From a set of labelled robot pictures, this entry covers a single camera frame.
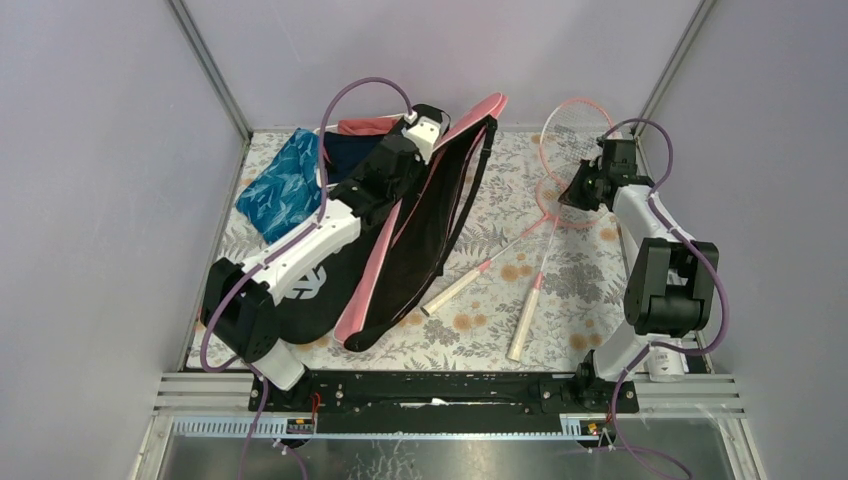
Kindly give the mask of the pink racket white grip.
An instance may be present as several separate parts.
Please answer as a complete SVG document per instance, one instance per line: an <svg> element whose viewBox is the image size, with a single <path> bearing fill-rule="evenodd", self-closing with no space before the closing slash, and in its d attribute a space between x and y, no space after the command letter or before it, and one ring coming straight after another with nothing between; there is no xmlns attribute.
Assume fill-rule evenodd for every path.
<svg viewBox="0 0 848 480"><path fill-rule="evenodd" d="M521 241L528 238L544 223L553 222L554 229L557 229L560 226L573 229L586 229L599 222L603 217L602 213L590 216L589 212L584 212L575 208L567 208L566 213L562 211L564 205L558 201L558 198L565 191L566 187L567 184L557 178L551 176L544 176L541 178L534 188L534 198L537 207L541 211L541 217L521 232L516 238L509 241L499 251L490 255L481 264L466 272L458 280L443 289L427 303L423 304L420 307L421 312L428 317L433 316L441 307L447 304L463 289L471 285L483 273L485 273L496 259L507 253L513 247L517 246Z"/></svg>
<svg viewBox="0 0 848 480"><path fill-rule="evenodd" d="M539 249L539 262L525 296L516 328L506 351L506 358L519 362L533 323L539 296L545 279L547 264L561 224L585 228L599 219L597 214L564 207L560 195L574 180L583 160L592 160L599 154L596 138L612 126L606 111L595 102L574 98L556 107L543 124L538 143L538 158L543 176L535 187L535 199L543 213L540 228L546 235Z"/></svg>

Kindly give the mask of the pink racket bag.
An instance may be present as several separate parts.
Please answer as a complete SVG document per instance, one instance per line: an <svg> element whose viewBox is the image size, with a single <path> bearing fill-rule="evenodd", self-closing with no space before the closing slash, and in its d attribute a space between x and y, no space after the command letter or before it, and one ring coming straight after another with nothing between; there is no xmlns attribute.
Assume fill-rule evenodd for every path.
<svg viewBox="0 0 848 480"><path fill-rule="evenodd" d="M429 172L380 234L334 330L346 350L364 352L418 305L464 227L491 155L508 97L496 92L467 111L435 147Z"/></svg>

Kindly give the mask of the black Crossway racket bag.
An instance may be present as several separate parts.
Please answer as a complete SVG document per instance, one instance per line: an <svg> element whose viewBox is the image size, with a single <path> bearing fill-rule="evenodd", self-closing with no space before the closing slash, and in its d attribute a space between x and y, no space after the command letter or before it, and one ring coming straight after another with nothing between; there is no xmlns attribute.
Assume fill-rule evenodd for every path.
<svg viewBox="0 0 848 480"><path fill-rule="evenodd" d="M426 176L416 183L403 201L415 196ZM267 307L266 318L280 339L305 344L336 327L365 273L380 234L392 230L387 225L388 220L364 231L358 239L313 267L311 271L318 280L315 290L299 297L286 292L280 302Z"/></svg>

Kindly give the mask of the white shuttlecock tube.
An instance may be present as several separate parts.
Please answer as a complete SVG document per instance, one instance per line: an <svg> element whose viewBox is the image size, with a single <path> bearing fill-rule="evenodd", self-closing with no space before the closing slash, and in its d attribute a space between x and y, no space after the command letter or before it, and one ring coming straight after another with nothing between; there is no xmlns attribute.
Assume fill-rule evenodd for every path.
<svg viewBox="0 0 848 480"><path fill-rule="evenodd" d="M656 383L680 382L688 373L686 356L666 347L651 346L646 364L649 379Z"/></svg>

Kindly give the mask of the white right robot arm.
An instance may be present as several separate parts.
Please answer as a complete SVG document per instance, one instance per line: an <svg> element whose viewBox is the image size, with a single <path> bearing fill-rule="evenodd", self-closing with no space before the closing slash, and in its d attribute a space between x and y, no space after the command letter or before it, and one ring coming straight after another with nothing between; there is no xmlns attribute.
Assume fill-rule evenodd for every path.
<svg viewBox="0 0 848 480"><path fill-rule="evenodd" d="M628 263L624 319L612 336L581 363L575 402L597 412L613 398L611 383L646 365L652 380L674 382L685 372L689 350L681 344L710 316L718 250L695 240L673 220L655 182L638 172L637 145L601 137L601 152L583 160L561 204L584 211L606 207L621 224Z"/></svg>

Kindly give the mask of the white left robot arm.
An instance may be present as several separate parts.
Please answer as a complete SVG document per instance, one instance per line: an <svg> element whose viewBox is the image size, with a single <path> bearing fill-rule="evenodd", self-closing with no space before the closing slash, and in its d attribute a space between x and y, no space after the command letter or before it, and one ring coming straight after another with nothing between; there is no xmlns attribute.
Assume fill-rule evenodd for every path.
<svg viewBox="0 0 848 480"><path fill-rule="evenodd" d="M276 308L295 283L346 246L380 235L392 211L426 175L413 141L387 135L329 193L315 216L259 254L210 268L200 319L204 336L216 336L236 357L273 384L272 398L288 411L309 401L306 366L285 346Z"/></svg>

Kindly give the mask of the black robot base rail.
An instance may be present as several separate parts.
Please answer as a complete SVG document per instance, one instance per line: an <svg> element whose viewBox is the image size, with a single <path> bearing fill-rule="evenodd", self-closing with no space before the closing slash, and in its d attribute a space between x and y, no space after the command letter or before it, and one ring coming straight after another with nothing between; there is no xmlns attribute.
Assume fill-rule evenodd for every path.
<svg viewBox="0 0 848 480"><path fill-rule="evenodd" d="M322 434L542 434L563 415L639 411L635 386L579 373L308 372L288 391L252 385L251 411L305 414Z"/></svg>

